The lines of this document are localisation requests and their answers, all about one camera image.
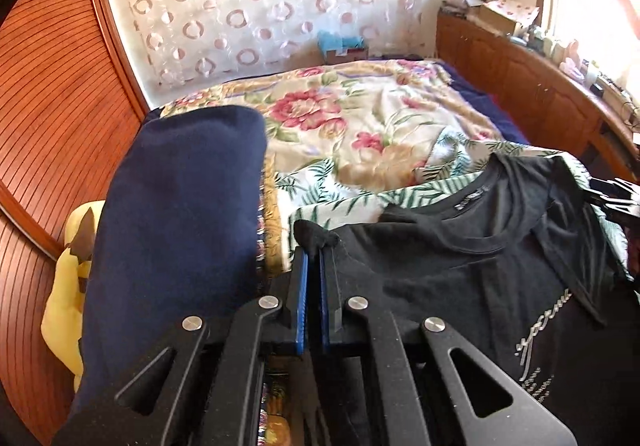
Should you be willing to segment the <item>black t-shirt with print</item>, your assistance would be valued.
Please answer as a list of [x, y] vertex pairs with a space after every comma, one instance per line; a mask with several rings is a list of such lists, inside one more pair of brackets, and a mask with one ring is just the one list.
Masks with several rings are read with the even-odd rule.
[[564, 159], [495, 154], [431, 206], [294, 235], [343, 292], [449, 322], [579, 444], [638, 443], [638, 296]]

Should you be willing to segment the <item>cardboard box with pink dots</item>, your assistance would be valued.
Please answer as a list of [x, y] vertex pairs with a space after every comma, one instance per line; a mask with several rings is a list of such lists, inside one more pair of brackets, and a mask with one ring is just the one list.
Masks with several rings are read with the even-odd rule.
[[539, 8], [513, 0], [495, 0], [484, 3], [478, 10], [478, 19], [504, 34], [517, 36], [536, 20]]

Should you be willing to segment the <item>blue item on box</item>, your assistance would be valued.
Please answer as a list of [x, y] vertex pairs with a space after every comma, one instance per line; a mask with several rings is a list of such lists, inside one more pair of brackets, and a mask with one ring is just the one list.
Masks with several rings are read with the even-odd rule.
[[361, 36], [340, 36], [329, 31], [319, 31], [317, 36], [319, 50], [323, 57], [334, 52], [337, 55], [345, 55], [349, 50], [365, 50], [366, 42]]

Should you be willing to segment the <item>navy blue bed sheet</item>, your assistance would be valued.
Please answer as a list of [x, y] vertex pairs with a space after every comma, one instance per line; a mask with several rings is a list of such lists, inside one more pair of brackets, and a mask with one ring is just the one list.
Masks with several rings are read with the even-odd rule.
[[473, 86], [452, 65], [446, 62], [440, 62], [439, 65], [451, 76], [451, 87], [475, 110], [488, 117], [505, 140], [523, 145], [529, 144], [528, 139], [515, 125], [511, 117], [498, 106], [494, 96]]

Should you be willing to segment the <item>yellow plush toy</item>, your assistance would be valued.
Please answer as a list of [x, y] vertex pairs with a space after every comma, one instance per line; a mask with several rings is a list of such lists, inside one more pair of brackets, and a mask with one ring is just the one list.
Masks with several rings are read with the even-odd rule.
[[73, 374], [75, 392], [84, 373], [79, 346], [82, 313], [104, 203], [104, 200], [86, 202], [68, 217], [64, 249], [55, 264], [54, 281], [40, 326], [48, 349]]

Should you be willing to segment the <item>folded navy blue garment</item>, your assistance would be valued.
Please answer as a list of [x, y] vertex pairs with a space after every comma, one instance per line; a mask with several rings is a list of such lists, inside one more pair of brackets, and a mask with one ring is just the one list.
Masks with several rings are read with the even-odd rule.
[[73, 411], [189, 316], [228, 316], [258, 289], [265, 121], [247, 107], [149, 120], [106, 195], [87, 284]]

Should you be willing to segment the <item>wooden sideboard cabinet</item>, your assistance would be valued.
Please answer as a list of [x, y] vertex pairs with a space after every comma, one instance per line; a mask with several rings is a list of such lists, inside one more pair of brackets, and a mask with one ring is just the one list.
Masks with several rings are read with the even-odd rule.
[[436, 55], [489, 94], [530, 144], [566, 150], [594, 175], [638, 182], [630, 128], [604, 99], [547, 59], [444, 12], [437, 15]]

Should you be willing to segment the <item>floral bed blanket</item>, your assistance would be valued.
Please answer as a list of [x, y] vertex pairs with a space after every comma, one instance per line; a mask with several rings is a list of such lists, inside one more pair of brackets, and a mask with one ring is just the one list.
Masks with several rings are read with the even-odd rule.
[[469, 147], [503, 139], [434, 60], [352, 62], [230, 81], [176, 99], [160, 114], [222, 106], [264, 118], [269, 276], [288, 268], [288, 220], [303, 206], [413, 186], [426, 166], [445, 172], [465, 161]]

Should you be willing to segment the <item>palm leaf patterned towel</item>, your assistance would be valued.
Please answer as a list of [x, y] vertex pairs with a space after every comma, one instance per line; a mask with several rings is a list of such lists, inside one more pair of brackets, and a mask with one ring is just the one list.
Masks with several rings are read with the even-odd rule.
[[334, 229], [344, 224], [375, 222], [390, 203], [407, 209], [430, 206], [471, 184], [484, 171], [492, 154], [560, 156], [579, 186], [586, 187], [591, 178], [585, 166], [566, 151], [507, 140], [474, 142], [451, 130], [442, 132], [434, 146], [434, 166], [416, 170], [416, 186], [385, 186], [377, 192], [368, 186], [344, 185], [337, 180], [337, 165], [326, 158], [299, 171], [277, 175], [284, 253], [290, 258], [297, 247], [293, 225], [298, 220], [309, 220], [325, 229]]

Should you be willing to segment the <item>wooden wardrobe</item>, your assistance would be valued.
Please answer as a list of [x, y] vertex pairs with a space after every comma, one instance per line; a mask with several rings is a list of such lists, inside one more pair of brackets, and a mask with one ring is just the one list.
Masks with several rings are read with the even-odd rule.
[[146, 115], [107, 0], [3, 0], [1, 440], [47, 445], [73, 378], [40, 324], [73, 208], [104, 196]]

